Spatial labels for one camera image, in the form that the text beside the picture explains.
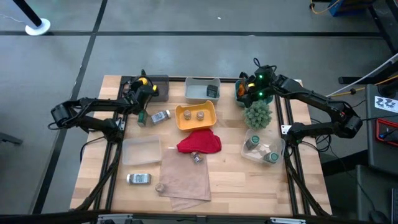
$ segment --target beige cloth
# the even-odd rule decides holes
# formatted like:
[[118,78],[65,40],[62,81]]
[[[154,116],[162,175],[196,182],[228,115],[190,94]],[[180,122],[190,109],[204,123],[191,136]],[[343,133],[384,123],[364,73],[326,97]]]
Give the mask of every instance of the beige cloth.
[[160,196],[170,197],[174,211],[211,200],[207,159],[195,164],[190,154],[167,149],[160,170],[160,183],[165,187]]

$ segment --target gray container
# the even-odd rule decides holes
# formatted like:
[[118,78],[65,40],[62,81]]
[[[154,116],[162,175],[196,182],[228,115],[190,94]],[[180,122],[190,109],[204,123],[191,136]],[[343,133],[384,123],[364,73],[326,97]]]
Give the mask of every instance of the gray container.
[[[209,97],[206,94],[207,85],[214,85],[218,87],[217,98]],[[185,79],[185,98],[187,103],[200,104],[205,103],[206,100],[210,100],[212,103],[217,103],[220,98],[220,79],[214,78],[211,80],[201,80],[188,77]]]

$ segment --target wooden tabletop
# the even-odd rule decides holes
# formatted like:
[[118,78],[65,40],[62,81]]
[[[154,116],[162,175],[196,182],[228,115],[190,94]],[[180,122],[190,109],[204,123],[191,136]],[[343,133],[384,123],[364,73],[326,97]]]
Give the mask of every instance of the wooden tabletop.
[[[121,76],[106,75],[99,93],[101,99],[116,99]],[[181,132],[175,122],[175,107],[186,105],[184,83],[170,82],[169,101],[149,103],[147,111],[154,114],[161,110],[170,110],[172,118],[157,126],[139,127],[137,116],[129,115],[125,139],[149,135],[159,135],[162,149],[175,147],[189,133]],[[310,124],[310,115],[305,103],[292,100],[294,121]],[[215,105],[217,123],[212,127],[214,134],[221,138],[222,150],[209,154],[208,170],[210,176],[211,201],[196,207],[173,212],[168,197],[160,197],[155,191],[159,182],[160,163],[141,166],[125,166],[120,161],[113,195],[112,212],[124,213],[175,213],[194,215],[250,215],[250,216],[283,216],[292,215],[289,187],[283,161],[273,166],[255,163],[241,156],[240,151],[248,127],[243,121],[243,109],[234,100],[234,83],[221,84],[221,97]],[[263,130],[268,136],[279,137],[275,101],[270,104],[273,111],[272,121]],[[96,112],[95,118],[111,118],[111,112]],[[88,141],[100,137],[99,132],[90,133]],[[315,144],[313,138],[305,141]],[[94,142],[85,148],[75,191],[70,207],[76,208],[87,197],[98,183],[106,141]],[[318,152],[311,147],[299,145],[305,183],[315,200],[324,210],[331,213],[325,181]],[[150,185],[128,185],[126,176],[133,173],[152,175]],[[101,207],[104,208],[108,184],[104,187]],[[296,186],[298,209],[303,213],[300,191]]]

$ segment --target yellow bowl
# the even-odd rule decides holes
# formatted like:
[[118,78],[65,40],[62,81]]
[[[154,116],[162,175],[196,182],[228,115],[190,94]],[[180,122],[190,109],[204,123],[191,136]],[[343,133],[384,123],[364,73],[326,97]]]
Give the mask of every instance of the yellow bowl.
[[[184,118],[184,111],[191,111],[191,119],[187,120]],[[197,119],[197,112],[203,111],[205,117],[203,120]],[[175,120],[177,127],[182,131],[193,131],[197,129],[210,128],[217,122],[216,110],[211,101],[206,101],[204,104],[192,105],[192,106],[180,106],[175,108]]]

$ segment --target gray floor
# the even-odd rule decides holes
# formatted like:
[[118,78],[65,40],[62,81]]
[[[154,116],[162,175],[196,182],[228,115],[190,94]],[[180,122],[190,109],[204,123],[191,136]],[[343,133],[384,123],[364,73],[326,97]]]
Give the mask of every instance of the gray floor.
[[[91,31],[101,5],[100,0],[27,2],[40,17],[51,21],[52,31]],[[382,3],[378,2],[378,10],[385,10]],[[368,12],[350,17],[316,16],[308,4],[307,0],[114,0],[108,1],[99,30],[378,31]],[[318,9],[326,6],[317,3]],[[382,12],[390,27],[397,25],[391,13]],[[16,16],[4,2],[0,2],[0,14]],[[24,30],[24,26],[0,16],[0,31],[4,30]],[[31,211],[57,133],[47,129],[52,121],[50,109],[69,99],[89,38],[0,36],[0,131],[24,140],[20,147],[1,144],[0,213]],[[364,75],[390,56],[385,41],[377,38],[98,36],[79,97],[98,96],[103,75],[136,75],[144,68],[147,73],[175,76],[237,77],[241,71],[255,70],[253,57],[277,65],[278,73],[302,79],[309,89],[328,94],[341,87],[337,77]],[[341,99],[355,105],[364,99],[364,93]],[[358,113],[365,115],[364,104]],[[313,108],[310,114],[327,119]],[[365,149],[364,130],[352,140],[333,138],[337,155]],[[43,212],[68,210],[79,150],[86,137],[77,128],[68,130]],[[322,155],[323,161],[332,158]],[[347,200],[339,196],[345,186],[338,184],[346,179],[326,178],[332,203]]]

